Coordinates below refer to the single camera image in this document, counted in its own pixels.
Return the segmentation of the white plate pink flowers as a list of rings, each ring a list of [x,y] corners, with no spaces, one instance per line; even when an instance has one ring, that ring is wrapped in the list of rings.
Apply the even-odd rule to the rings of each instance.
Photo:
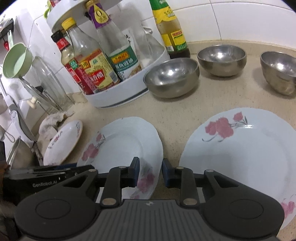
[[[137,186],[122,190],[124,199],[150,199],[159,179],[163,145],[156,128],[139,117],[117,119],[98,131],[84,148],[77,165],[92,165],[99,173],[129,166],[139,158]]]

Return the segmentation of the yellow green oyster sauce bottle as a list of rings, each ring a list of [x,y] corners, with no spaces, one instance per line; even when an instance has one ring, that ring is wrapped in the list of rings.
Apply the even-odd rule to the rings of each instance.
[[[190,58],[179,20],[165,0],[149,0],[156,26],[171,59]]]

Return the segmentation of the white round condiment rack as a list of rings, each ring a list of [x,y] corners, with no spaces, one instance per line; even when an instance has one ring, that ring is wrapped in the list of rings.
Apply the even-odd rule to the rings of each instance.
[[[50,1],[45,15],[62,64],[96,108],[111,108],[147,92],[143,78],[169,55],[128,8],[116,1]]]

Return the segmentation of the clear spray bottle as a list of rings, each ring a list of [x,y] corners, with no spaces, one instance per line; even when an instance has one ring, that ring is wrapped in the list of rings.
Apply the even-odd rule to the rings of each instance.
[[[164,51],[164,47],[152,34],[146,33],[143,27],[136,28],[135,41],[136,54],[142,69],[156,61]]]

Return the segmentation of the red soy sauce bottle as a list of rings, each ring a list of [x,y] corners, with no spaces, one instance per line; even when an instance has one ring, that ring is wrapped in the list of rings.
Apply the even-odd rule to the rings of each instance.
[[[53,33],[51,38],[61,52],[61,63],[74,81],[79,85],[83,93],[86,95],[94,94],[97,88],[93,85],[91,80],[88,78],[88,75],[75,59],[74,48],[64,37],[62,31],[56,31]]]

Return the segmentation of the grey dish cloth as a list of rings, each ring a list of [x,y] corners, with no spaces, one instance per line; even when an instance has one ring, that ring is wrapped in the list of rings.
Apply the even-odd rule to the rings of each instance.
[[[58,132],[58,125],[71,117],[74,111],[62,111],[48,115],[40,124],[39,141],[50,141]]]

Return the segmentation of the white plate small flowers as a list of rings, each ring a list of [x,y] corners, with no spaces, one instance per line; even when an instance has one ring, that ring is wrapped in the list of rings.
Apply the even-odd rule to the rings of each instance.
[[[46,148],[44,166],[61,165],[73,151],[83,131],[83,123],[73,120],[60,129]]]

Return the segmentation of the glass pot lid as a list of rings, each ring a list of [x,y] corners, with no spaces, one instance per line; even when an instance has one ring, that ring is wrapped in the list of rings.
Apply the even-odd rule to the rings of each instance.
[[[33,58],[28,73],[33,75],[33,79],[37,83],[31,84],[27,76],[20,77],[19,80],[39,104],[49,107],[53,111],[67,111],[74,104],[56,75],[42,58],[39,56]]]

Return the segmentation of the steel bowl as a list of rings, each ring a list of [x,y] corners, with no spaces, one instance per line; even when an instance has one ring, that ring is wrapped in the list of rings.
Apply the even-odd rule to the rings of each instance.
[[[198,61],[204,70],[217,77],[238,75],[247,63],[247,53],[234,45],[214,45],[200,50]]]
[[[295,57],[267,51],[260,55],[260,64],[263,76],[273,90],[285,96],[295,94]]]
[[[200,70],[196,60],[176,58],[151,68],[143,77],[148,90],[159,98],[181,97],[199,85]]]

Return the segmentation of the light green plastic funnel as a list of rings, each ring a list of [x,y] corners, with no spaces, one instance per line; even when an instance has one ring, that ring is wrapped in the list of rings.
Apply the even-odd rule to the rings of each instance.
[[[6,54],[3,62],[3,74],[6,78],[24,77],[33,62],[33,55],[23,43],[15,44]]]

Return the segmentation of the yellow label vinegar bottle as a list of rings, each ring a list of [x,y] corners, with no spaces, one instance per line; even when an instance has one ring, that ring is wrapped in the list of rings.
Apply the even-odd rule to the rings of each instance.
[[[120,83],[120,78],[110,65],[99,43],[84,33],[74,18],[67,18],[62,23],[74,48],[75,59],[97,88],[95,93],[107,90]]]

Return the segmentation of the green label fish sauce bottle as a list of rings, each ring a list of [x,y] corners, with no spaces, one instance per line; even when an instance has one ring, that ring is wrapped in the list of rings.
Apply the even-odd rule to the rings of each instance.
[[[88,1],[85,5],[98,33],[99,44],[121,80],[140,72],[142,68],[130,42],[105,12],[100,2]]]

